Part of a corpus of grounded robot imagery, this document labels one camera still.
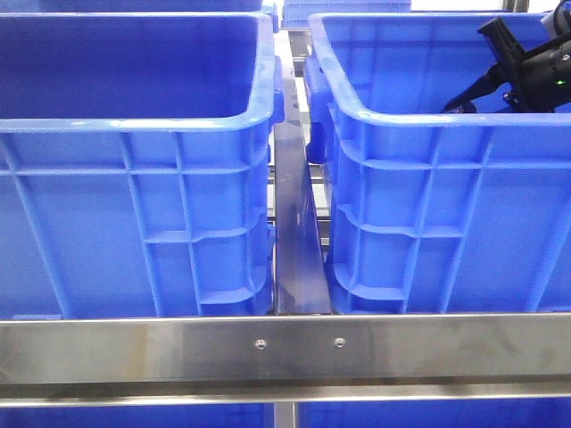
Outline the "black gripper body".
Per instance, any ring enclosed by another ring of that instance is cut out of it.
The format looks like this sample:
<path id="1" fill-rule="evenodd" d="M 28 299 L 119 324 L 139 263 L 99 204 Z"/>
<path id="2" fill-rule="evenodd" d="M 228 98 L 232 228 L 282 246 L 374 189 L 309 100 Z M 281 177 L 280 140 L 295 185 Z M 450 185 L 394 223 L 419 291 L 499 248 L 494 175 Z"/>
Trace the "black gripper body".
<path id="1" fill-rule="evenodd" d="M 553 112 L 570 102 L 570 32 L 526 51 L 505 21 L 494 18 L 478 33 L 496 63 L 482 76 L 484 93 L 507 83 L 504 101 L 518 112 Z"/>

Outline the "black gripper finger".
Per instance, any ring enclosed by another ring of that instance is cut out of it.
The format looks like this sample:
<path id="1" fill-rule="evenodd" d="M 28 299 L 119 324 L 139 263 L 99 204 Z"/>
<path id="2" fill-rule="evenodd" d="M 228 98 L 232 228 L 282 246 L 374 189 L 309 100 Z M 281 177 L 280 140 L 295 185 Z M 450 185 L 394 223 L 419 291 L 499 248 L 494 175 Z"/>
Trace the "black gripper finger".
<path id="1" fill-rule="evenodd" d="M 473 101 L 494 93 L 504 78 L 485 74 L 459 95 L 451 98 L 442 108 L 442 113 L 476 113 Z"/>

